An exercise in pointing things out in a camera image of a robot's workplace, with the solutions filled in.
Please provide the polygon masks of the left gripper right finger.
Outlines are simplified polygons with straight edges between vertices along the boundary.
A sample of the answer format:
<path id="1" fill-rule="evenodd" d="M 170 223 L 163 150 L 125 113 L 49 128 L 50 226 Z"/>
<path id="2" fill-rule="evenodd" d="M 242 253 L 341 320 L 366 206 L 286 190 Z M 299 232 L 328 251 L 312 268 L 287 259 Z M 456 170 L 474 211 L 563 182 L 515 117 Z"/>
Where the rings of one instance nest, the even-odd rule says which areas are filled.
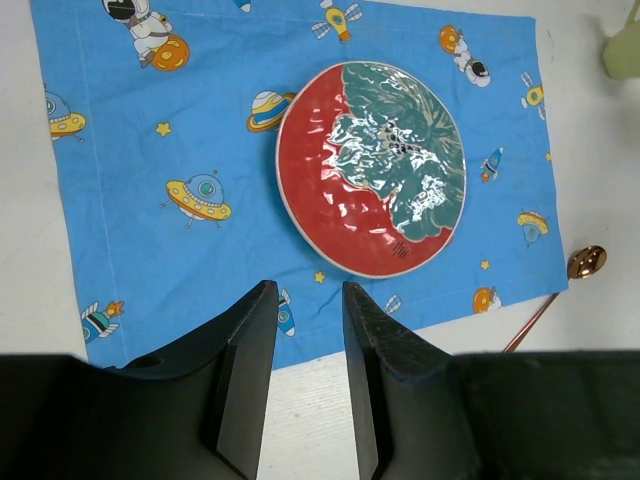
<path id="1" fill-rule="evenodd" d="M 634 350 L 451 355 L 343 286 L 363 479 L 635 479 Z"/>

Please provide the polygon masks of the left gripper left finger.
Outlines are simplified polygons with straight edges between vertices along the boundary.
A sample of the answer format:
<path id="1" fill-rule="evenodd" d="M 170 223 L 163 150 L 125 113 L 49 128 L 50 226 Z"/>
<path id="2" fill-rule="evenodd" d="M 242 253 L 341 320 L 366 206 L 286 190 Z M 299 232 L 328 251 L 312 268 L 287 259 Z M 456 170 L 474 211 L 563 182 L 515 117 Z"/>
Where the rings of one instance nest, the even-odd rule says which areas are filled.
<path id="1" fill-rule="evenodd" d="M 277 313 L 277 286 L 263 281 L 122 368 L 3 355 L 2 477 L 255 478 Z"/>

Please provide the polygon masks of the copper spoon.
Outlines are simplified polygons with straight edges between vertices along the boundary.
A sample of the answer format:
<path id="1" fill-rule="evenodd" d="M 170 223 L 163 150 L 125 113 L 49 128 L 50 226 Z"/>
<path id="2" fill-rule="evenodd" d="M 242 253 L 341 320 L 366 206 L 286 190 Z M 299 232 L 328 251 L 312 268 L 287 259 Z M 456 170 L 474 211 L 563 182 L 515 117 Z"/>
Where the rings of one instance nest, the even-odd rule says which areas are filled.
<path id="1" fill-rule="evenodd" d="M 570 280 L 586 279 L 600 271 L 606 264 L 608 254 L 605 248 L 599 245 L 592 245 L 576 251 L 568 260 L 567 276 Z M 559 293 L 552 294 L 542 306 L 535 312 L 531 319 L 519 330 L 512 340 L 502 350 L 503 353 L 515 352 L 525 337 L 533 329 L 543 314 L 559 296 Z"/>

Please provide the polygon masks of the red and teal plate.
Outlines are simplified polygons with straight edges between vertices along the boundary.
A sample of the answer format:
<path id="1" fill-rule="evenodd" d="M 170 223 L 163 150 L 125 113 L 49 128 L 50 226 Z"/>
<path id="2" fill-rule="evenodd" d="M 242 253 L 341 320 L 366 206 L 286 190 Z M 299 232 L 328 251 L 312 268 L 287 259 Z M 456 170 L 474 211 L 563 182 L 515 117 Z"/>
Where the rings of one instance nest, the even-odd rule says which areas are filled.
<path id="1" fill-rule="evenodd" d="M 434 259 L 466 201 L 460 131 L 421 80 L 374 61 L 334 64 L 296 95 L 275 172 L 301 236 L 350 274 L 387 279 Z"/>

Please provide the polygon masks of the blue space-print placemat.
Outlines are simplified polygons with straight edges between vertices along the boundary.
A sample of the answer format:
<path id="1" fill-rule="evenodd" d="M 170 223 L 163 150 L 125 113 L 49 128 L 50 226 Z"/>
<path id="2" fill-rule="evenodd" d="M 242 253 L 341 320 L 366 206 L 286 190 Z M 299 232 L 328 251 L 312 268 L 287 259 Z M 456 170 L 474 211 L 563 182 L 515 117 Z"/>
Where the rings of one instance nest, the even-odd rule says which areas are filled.
<path id="1" fill-rule="evenodd" d="M 279 288 L 282 368 L 340 351 L 342 286 L 419 329 L 567 286 L 530 17 L 368 1 L 35 1 L 46 110 L 92 363 L 123 366 Z M 460 131 L 451 242 L 369 279 L 322 258 L 280 197 L 301 89 L 341 62 L 421 80 Z"/>

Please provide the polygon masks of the pale green mug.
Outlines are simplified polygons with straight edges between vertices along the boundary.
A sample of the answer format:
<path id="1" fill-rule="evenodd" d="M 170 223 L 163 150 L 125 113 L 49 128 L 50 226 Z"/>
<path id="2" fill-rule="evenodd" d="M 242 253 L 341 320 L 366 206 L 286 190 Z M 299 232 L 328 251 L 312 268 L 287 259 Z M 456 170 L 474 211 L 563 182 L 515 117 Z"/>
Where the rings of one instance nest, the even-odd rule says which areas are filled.
<path id="1" fill-rule="evenodd" d="M 639 1 L 635 1 L 623 28 L 608 39 L 602 52 L 603 65 L 611 79 L 639 77 L 639 28 Z"/>

